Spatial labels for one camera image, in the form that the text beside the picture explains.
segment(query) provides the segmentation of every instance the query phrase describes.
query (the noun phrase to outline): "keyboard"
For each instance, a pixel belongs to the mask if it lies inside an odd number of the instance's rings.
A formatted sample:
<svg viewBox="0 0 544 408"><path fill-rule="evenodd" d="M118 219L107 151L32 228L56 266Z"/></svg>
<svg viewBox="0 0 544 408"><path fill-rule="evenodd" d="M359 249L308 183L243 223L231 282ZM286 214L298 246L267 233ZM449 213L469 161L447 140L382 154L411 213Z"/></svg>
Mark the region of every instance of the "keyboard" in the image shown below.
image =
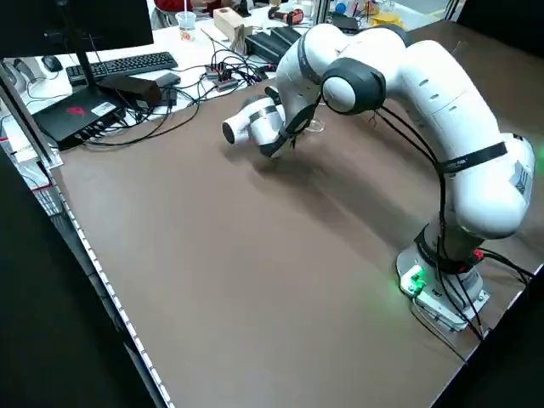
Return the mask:
<svg viewBox="0 0 544 408"><path fill-rule="evenodd" d="M177 66L178 63L170 53L154 53L113 59L104 61L104 63L95 62L91 64L91 71L94 78L100 81L108 75L143 74L144 72L167 70ZM66 74L68 74L68 80L72 87L87 84L81 65L66 67Z"/></svg>

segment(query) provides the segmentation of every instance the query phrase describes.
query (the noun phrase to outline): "red object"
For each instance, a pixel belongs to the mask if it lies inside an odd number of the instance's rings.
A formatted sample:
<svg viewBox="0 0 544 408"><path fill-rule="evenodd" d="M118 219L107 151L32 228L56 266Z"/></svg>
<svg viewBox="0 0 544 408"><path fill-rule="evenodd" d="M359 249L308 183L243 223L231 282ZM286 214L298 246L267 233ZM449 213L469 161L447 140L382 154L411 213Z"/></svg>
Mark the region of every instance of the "red object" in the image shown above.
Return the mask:
<svg viewBox="0 0 544 408"><path fill-rule="evenodd" d="M304 19L304 12L300 8L295 8L289 13L282 13L279 7L273 7L269 10L269 19L280 20L287 23L288 26L300 24Z"/></svg>
<svg viewBox="0 0 544 408"><path fill-rule="evenodd" d="M85 113L85 110L83 110L83 108L80 107L80 106L73 106L73 107L71 107L71 108L67 108L67 109L66 109L66 112L69 113L69 114L71 114L71 115L80 115L80 116L85 116L85 115L87 115L87 114Z"/></svg>
<svg viewBox="0 0 544 408"><path fill-rule="evenodd" d="M184 0L155 0L155 5L158 9L171 13L177 13L178 11L193 11L190 0L187 0L187 10L185 10L184 7ZM216 0L207 5L206 11L211 13L214 9L221 9L221 7L221 0Z"/></svg>
<svg viewBox="0 0 544 408"><path fill-rule="evenodd" d="M473 254L474 256L476 257L476 259L478 259L479 261L481 261L482 259L484 259L484 253L481 252L479 249L475 249L473 251Z"/></svg>

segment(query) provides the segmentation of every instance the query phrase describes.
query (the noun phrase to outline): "red logo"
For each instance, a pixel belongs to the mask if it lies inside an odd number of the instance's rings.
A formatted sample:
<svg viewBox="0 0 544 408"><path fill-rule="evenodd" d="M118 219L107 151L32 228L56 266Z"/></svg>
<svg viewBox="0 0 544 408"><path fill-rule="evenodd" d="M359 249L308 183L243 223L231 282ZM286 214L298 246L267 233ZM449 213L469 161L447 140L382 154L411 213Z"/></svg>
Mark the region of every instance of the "red logo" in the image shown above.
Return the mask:
<svg viewBox="0 0 544 408"><path fill-rule="evenodd" d="M66 109L66 112L71 115L80 115L80 116L86 115L85 110L83 110L83 108L80 106L73 106L71 108L68 108Z"/></svg>

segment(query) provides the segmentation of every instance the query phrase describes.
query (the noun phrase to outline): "plastic cup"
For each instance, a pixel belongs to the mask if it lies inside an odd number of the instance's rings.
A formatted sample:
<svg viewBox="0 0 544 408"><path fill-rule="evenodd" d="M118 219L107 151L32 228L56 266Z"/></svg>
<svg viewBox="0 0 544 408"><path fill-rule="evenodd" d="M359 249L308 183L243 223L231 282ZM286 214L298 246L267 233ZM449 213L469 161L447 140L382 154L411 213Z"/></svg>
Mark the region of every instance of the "plastic cup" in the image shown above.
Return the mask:
<svg viewBox="0 0 544 408"><path fill-rule="evenodd" d="M190 11L180 11L176 13L178 21L179 34L184 41L195 41L195 22L196 14Z"/></svg>

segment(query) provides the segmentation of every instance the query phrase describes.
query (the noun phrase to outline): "brown table surface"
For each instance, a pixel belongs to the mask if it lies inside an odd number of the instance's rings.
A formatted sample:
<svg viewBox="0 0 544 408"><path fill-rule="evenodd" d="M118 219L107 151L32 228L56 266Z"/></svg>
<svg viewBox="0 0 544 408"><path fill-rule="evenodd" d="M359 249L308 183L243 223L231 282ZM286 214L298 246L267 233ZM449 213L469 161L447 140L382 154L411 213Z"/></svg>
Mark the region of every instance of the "brown table surface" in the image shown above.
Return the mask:
<svg viewBox="0 0 544 408"><path fill-rule="evenodd" d="M502 129L541 144L543 61L451 23L413 36L462 41L455 55ZM260 92L206 102L142 144L63 155L63 190L170 395L190 408L429 405L460 364L412 317L394 260L438 211L432 169L379 121L323 106L326 130L279 161L233 149L220 122ZM534 270L543 208L537 180L519 234L488 247ZM520 284L492 261L481 272L493 326Z"/></svg>

